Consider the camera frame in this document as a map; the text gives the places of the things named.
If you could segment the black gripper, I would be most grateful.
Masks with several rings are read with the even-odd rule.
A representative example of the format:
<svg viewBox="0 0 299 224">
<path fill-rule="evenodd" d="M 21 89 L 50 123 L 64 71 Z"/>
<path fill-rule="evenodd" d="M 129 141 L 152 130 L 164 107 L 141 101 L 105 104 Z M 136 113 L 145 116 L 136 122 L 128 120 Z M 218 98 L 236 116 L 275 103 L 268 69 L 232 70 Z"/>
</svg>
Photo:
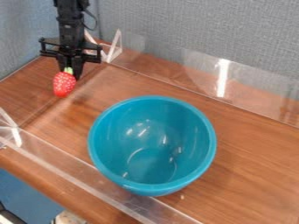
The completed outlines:
<svg viewBox="0 0 299 224">
<path fill-rule="evenodd" d="M 92 63 L 101 62 L 100 53 L 102 47 L 86 40 L 78 43 L 78 47 L 62 45 L 58 38 L 40 38 L 38 42 L 41 44 L 40 55 L 56 58 L 61 71 L 69 66 L 68 58 L 73 57 L 70 59 L 70 67 L 76 80 L 81 76 L 84 61 Z"/>
</svg>

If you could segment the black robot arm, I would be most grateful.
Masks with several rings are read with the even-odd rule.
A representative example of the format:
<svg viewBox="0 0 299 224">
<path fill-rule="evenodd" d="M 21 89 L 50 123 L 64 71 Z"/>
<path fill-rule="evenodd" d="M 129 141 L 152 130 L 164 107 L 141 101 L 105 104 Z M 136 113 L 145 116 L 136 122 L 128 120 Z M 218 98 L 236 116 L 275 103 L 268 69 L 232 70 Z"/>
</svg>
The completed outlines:
<svg viewBox="0 0 299 224">
<path fill-rule="evenodd" d="M 89 0 L 52 0 L 57 9 L 58 37 L 40 38 L 40 55 L 53 57 L 62 71 L 72 68 L 74 79 L 78 80 L 85 62 L 100 63 L 102 47 L 86 40 L 84 31 L 84 14 L 96 17 L 88 11 Z"/>
</svg>

